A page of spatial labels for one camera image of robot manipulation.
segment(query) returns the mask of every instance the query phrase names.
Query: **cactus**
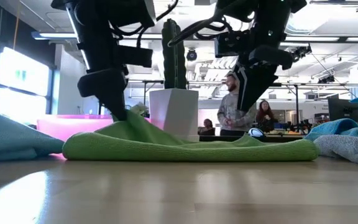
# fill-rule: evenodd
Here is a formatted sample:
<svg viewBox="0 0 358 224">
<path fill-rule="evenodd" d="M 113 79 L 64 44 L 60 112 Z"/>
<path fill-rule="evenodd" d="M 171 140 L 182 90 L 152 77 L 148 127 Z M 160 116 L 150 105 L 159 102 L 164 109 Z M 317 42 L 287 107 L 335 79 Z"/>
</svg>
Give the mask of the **cactus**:
<svg viewBox="0 0 358 224">
<path fill-rule="evenodd" d="M 162 53 L 164 56 L 164 88 L 186 89 L 185 46 L 180 42 L 168 47 L 168 42 L 180 33 L 180 27 L 172 20 L 164 22 L 162 33 Z"/>
</svg>

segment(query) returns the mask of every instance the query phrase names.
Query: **pink container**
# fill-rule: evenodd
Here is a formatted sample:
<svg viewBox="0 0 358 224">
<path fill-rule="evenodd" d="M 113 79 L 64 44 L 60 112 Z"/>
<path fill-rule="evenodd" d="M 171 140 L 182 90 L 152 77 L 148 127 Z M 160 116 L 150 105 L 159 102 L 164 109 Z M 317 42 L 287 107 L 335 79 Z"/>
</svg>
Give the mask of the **pink container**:
<svg viewBox="0 0 358 224">
<path fill-rule="evenodd" d="M 45 115 L 37 121 L 37 129 L 66 141 L 74 134 L 94 132 L 112 124 L 110 115 Z"/>
</svg>

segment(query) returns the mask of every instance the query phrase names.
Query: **monitor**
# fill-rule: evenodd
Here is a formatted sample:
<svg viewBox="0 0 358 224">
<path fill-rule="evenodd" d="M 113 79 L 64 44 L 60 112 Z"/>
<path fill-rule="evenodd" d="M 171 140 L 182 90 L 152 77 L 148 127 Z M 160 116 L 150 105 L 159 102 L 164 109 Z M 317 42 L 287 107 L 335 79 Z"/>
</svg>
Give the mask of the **monitor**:
<svg viewBox="0 0 358 224">
<path fill-rule="evenodd" d="M 358 103 L 349 100 L 328 99 L 329 120 L 349 118 L 358 122 Z"/>
</svg>

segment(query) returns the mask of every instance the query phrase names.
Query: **white pot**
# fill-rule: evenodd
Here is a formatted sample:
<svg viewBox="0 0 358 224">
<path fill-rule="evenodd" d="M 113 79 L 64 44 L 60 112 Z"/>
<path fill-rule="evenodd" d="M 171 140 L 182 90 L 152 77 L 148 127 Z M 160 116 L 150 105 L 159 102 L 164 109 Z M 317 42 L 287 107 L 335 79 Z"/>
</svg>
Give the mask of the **white pot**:
<svg viewBox="0 0 358 224">
<path fill-rule="evenodd" d="M 198 91 L 167 89 L 149 95 L 151 123 L 190 141 L 198 141 Z"/>
</svg>

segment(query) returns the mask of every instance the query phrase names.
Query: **robotic manipulator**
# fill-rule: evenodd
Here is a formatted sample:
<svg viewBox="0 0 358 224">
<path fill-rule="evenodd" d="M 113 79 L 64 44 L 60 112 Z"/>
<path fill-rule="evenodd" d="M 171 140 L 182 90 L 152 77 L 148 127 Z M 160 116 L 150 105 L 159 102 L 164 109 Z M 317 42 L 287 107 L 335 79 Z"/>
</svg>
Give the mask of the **robotic manipulator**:
<svg viewBox="0 0 358 224">
<path fill-rule="evenodd" d="M 161 16 L 155 17 L 152 0 L 53 0 L 52 7 L 66 10 L 78 37 L 87 75 L 78 82 L 82 97 L 96 96 L 118 120 L 126 120 L 124 90 L 127 86 L 126 64 L 152 66 L 150 49 L 140 48 L 140 36 L 177 5 L 176 0 Z M 279 65 L 289 69 L 298 55 L 280 50 L 290 13 L 306 6 L 306 0 L 217 0 L 214 16 L 184 29 L 169 46 L 195 35 L 215 41 L 217 57 L 238 55 L 234 72 L 240 81 L 239 110 L 248 111 L 262 93 L 278 78 Z M 252 23 L 245 31 L 233 30 L 224 16 Z M 133 32 L 120 27 L 140 23 Z M 201 29 L 227 32 L 204 36 Z M 119 45 L 125 35 L 138 35 L 136 47 Z"/>
</svg>

